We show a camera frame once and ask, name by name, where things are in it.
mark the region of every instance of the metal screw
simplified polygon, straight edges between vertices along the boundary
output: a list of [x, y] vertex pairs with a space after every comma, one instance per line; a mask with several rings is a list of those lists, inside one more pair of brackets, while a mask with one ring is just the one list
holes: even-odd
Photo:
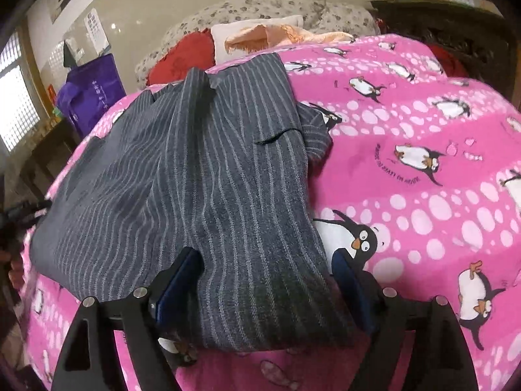
[[85, 300], [83, 300], [83, 305], [85, 307], [90, 307], [91, 305], [94, 304], [96, 300], [94, 299], [94, 297], [87, 297]]
[[144, 297], [147, 294], [148, 290], [145, 287], [139, 287], [134, 290], [132, 295], [136, 298]]
[[384, 296], [389, 297], [389, 298], [394, 298], [394, 297], [396, 297], [398, 295], [396, 290], [394, 288], [391, 288], [391, 287], [384, 288], [383, 293], [384, 293]]
[[439, 305], [447, 305], [449, 304], [449, 300], [445, 296], [436, 296], [436, 302]]

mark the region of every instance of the purple tote bag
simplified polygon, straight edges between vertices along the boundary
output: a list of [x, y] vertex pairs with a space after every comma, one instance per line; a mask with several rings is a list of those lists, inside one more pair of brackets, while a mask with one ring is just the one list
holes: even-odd
[[112, 54], [72, 69], [56, 98], [56, 106], [83, 138], [103, 114], [125, 96]]

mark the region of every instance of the penguin print blanket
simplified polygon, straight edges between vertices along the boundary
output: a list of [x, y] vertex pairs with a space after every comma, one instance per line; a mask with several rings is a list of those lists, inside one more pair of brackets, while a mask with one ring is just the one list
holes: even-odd
[[[328, 267], [333, 252], [346, 248], [382, 286], [404, 297], [446, 296], [479, 389], [502, 389], [521, 361], [521, 115], [487, 85], [448, 78], [427, 47], [400, 36], [260, 53], [268, 52], [279, 54], [295, 98], [321, 113], [333, 140], [308, 184]], [[92, 135], [105, 136], [134, 98], [113, 106]], [[79, 301], [31, 268], [30, 238], [24, 251], [27, 351], [50, 387]], [[116, 337], [128, 389], [137, 391], [123, 336]], [[199, 349], [197, 363], [178, 369], [176, 377], [189, 391], [340, 391], [368, 342], [357, 338], [352, 348], [303, 344], [250, 354]], [[405, 348], [391, 389], [400, 389], [409, 355]]]

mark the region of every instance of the calendar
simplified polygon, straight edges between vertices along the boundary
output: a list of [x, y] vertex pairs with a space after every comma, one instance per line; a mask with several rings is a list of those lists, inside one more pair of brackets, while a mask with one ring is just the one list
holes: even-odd
[[89, 38], [91, 39], [98, 56], [101, 56], [109, 47], [109, 43], [96, 9], [93, 8], [83, 21], [85, 22]]

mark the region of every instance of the red cloth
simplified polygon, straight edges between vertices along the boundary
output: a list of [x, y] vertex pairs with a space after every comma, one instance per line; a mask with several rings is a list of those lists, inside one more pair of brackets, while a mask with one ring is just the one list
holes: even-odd
[[192, 67], [206, 70], [215, 66], [214, 39], [210, 29], [184, 36], [168, 54], [152, 67], [147, 85], [182, 80]]
[[427, 44], [427, 46], [436, 56], [448, 77], [468, 78], [468, 72], [465, 66], [452, 54], [435, 44]]

